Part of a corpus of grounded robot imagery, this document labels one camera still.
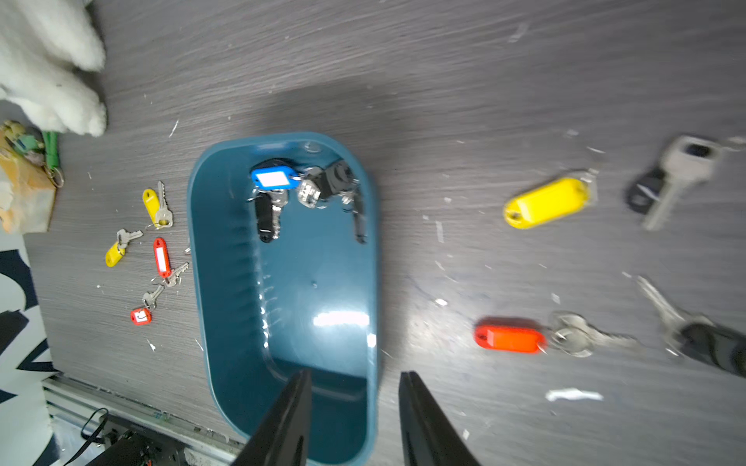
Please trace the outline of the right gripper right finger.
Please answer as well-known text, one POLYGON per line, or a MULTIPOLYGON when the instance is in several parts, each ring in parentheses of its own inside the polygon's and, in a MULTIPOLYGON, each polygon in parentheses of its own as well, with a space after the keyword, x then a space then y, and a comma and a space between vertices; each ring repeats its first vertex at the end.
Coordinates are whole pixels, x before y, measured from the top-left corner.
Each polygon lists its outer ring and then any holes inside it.
POLYGON ((405 465, 480 465, 417 372, 401 373, 398 398, 405 465))

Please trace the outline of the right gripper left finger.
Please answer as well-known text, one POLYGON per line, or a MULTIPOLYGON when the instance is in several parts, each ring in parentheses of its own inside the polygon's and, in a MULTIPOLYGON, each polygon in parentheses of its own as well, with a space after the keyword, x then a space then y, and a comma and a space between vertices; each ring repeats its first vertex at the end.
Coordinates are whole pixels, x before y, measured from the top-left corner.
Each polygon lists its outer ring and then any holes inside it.
POLYGON ((311 388, 308 370, 295 374, 232 465, 305 465, 312 414, 311 388))

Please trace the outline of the red white tag key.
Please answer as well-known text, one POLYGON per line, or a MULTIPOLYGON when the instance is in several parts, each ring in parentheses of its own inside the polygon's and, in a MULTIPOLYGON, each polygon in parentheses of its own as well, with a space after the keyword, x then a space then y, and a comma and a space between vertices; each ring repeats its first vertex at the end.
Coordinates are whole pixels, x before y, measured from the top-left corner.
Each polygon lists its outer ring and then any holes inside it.
POLYGON ((190 268, 188 262, 174 268, 170 261, 170 254, 163 238, 157 237, 153 241, 153 255, 157 266, 157 275, 165 287, 176 287, 182 281, 182 275, 190 268))

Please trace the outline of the teal plastic storage box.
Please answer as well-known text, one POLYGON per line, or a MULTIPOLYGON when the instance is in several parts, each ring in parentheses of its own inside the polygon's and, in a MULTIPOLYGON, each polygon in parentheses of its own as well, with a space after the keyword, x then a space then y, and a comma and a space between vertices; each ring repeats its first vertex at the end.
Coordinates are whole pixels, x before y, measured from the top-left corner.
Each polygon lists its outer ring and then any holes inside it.
POLYGON ((308 460, 363 465, 377 435, 379 202, 361 162, 318 133, 250 137, 209 147, 188 184, 188 229, 206 372, 215 403, 252 436, 289 379, 311 374, 308 460), (348 164, 361 207, 295 194, 279 235, 263 242, 251 172, 348 164))

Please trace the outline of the yellow tag key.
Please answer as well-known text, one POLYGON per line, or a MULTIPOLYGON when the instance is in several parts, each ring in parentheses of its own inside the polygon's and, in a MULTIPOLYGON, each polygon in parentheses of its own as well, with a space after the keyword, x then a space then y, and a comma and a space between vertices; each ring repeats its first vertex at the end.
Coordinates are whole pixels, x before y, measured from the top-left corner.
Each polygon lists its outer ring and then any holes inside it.
POLYGON ((117 242, 108 250, 105 256, 105 263, 108 267, 115 267, 126 255, 126 250, 131 241, 141 238, 144 235, 142 230, 128 231, 120 229, 117 232, 117 242))
POLYGON ((598 202, 596 170, 567 172, 508 200, 503 219, 519 230, 533 229, 580 213, 598 202))

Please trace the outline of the black tag key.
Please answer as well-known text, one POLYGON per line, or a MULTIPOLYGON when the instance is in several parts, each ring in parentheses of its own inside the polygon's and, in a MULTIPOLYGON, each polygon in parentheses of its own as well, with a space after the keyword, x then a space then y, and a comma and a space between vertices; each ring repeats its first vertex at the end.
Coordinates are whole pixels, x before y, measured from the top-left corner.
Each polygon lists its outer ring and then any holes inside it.
POLYGON ((674 139, 658 164, 627 189, 627 206, 644 215, 643 229, 660 231, 685 192, 713 178, 724 154, 715 141, 691 135, 674 139))
POLYGON ((277 240, 281 231, 281 215, 289 202, 287 190, 257 190, 253 197, 258 238, 265 244, 277 240))
POLYGON ((670 351, 731 375, 745 377, 743 332, 716 324, 706 316, 678 309, 643 276, 637 276, 636 282, 658 310, 664 328, 662 335, 670 351))
POLYGON ((343 211, 353 216, 355 239, 359 244, 367 243, 361 183, 344 159, 338 159, 326 168, 306 168, 296 192, 300 204, 308 209, 322 209, 328 201, 338 198, 343 211))

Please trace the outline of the silver key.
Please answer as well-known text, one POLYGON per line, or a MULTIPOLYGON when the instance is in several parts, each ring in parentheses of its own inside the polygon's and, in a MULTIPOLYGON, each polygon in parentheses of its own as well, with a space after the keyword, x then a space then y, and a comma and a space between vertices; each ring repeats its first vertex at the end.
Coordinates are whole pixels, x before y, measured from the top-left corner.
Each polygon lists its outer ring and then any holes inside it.
POLYGON ((156 229, 173 226, 173 213, 169 209, 165 196, 165 184, 157 182, 157 189, 147 188, 142 194, 143 204, 148 212, 153 227, 156 229))

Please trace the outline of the blue tag key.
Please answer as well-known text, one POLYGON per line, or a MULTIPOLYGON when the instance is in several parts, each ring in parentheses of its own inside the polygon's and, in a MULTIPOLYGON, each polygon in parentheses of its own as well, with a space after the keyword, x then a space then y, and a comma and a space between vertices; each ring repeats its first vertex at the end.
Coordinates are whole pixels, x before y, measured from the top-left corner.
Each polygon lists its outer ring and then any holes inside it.
POLYGON ((295 169, 287 165, 254 169, 251 178, 262 191, 295 190, 302 181, 295 169))

